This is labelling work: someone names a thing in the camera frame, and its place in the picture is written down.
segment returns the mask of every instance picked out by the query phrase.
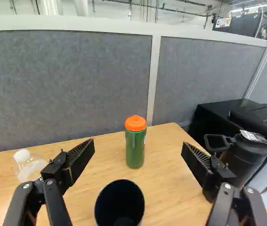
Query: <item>screw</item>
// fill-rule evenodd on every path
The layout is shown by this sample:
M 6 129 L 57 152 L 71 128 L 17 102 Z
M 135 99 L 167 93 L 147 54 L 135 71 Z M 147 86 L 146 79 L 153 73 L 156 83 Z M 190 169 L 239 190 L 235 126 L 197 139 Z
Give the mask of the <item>screw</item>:
M 229 185 L 229 184 L 225 184 L 224 185 L 227 189 L 231 189 L 231 185 Z
M 25 184 L 24 186 L 23 186 L 23 188 L 28 188 L 30 186 L 30 184 Z
M 247 191 L 248 191 L 249 193 L 251 193 L 251 194 L 254 193 L 254 191 L 253 191 L 251 188 L 248 188 Z

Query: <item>ceiling light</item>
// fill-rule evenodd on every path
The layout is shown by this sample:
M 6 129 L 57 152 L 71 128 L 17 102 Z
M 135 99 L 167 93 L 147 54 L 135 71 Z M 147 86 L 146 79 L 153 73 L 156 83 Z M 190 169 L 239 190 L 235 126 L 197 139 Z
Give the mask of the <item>ceiling light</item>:
M 248 8 L 245 8 L 244 10 L 246 10 L 246 9 L 253 9 L 253 8 L 260 8 L 260 7 L 265 7 L 265 6 L 267 6 L 267 4 L 248 7 Z M 242 10 L 243 10 L 243 8 L 238 8 L 238 9 L 231 10 L 230 13 L 236 13 L 236 12 L 240 12 Z

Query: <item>green water bottle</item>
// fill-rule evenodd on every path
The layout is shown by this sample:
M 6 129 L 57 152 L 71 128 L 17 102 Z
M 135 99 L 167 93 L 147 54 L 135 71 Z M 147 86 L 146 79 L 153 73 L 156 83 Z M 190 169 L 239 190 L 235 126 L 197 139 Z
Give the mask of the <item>green water bottle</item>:
M 140 168 L 144 163 L 146 120 L 133 115 L 125 121 L 126 164 L 132 169 Z

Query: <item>wooden table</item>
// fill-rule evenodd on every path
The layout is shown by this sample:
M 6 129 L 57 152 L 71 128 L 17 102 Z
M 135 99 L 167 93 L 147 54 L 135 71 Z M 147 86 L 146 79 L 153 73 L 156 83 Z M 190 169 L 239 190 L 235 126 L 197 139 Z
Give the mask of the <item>wooden table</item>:
M 54 158 L 86 138 L 29 147 L 46 159 Z M 129 169 L 125 162 L 123 132 L 94 137 L 95 154 L 64 195 L 73 225 L 96 225 L 94 204 L 99 192 L 111 181 L 126 178 L 134 181 L 145 197 L 145 226 L 203 226 L 211 204 L 202 195 L 201 187 L 181 157 L 182 142 L 202 149 L 175 123 L 147 128 L 145 163 L 140 169 Z M 14 175 L 15 150 L 0 152 L 0 225 L 3 223 L 11 196 L 19 184 Z M 45 206 L 38 214 L 37 225 L 49 225 Z

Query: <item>label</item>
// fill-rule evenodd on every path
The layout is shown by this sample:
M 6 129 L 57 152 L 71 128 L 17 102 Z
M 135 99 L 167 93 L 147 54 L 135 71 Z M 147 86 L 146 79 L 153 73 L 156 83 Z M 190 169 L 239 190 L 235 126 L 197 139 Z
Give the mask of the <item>label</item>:
M 38 185 L 38 184 L 40 184 L 41 182 L 43 182 L 44 180 L 43 180 L 43 178 L 42 177 L 39 177 L 39 178 L 37 178 L 35 181 L 34 181 L 34 183 L 36 184 L 36 185 Z
M 260 143 L 266 143 L 267 144 L 267 140 L 258 133 L 252 133 L 252 132 L 248 132 L 246 130 L 240 130 L 241 135 L 245 138 L 248 139 L 250 141 L 254 141 L 254 142 L 260 142 Z
M 218 19 L 217 22 L 216 22 L 215 28 L 229 27 L 229 25 L 231 24 L 231 21 L 232 21 L 231 17 Z

